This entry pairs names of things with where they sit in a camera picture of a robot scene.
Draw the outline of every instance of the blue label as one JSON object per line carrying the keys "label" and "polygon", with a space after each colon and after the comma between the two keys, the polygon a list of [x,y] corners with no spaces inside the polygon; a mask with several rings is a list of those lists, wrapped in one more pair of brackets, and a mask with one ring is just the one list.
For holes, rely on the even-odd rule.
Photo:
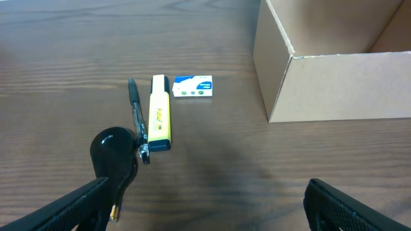
{"label": "blue label", "polygon": [[194,76],[176,76],[175,77],[175,83],[181,83],[184,80],[192,79]]}
{"label": "blue label", "polygon": [[212,89],[213,84],[210,81],[202,82],[198,84],[197,89]]}

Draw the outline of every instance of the wooden surface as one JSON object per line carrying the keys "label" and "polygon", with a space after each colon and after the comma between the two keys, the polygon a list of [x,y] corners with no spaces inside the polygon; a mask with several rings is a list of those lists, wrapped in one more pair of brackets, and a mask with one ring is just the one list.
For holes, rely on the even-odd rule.
{"label": "wooden surface", "polygon": [[94,136],[133,126],[128,77],[147,117],[153,74],[212,74],[212,98],[171,97],[172,150],[140,165],[108,230],[308,230],[310,178],[411,226],[411,120],[268,124],[258,6],[0,1],[0,225],[94,178]]}

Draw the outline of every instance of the cardboard box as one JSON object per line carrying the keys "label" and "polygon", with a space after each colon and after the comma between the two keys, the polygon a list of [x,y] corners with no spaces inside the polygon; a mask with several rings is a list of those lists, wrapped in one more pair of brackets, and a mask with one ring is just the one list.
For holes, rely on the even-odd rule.
{"label": "cardboard box", "polygon": [[411,0],[261,0],[253,56],[268,120],[411,117],[409,22]]}

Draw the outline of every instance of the yellow highlighter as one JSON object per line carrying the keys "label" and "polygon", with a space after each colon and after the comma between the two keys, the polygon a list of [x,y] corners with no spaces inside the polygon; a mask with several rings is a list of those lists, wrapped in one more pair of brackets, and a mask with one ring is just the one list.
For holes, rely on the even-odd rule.
{"label": "yellow highlighter", "polygon": [[148,145],[150,151],[166,151],[171,148],[170,85],[163,74],[152,78]]}

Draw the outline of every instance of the white eraser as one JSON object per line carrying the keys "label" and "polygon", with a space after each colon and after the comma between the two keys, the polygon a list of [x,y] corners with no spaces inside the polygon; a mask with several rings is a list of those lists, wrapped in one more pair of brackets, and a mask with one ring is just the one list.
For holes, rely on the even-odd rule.
{"label": "white eraser", "polygon": [[174,97],[213,96],[213,77],[176,76],[173,95]]}

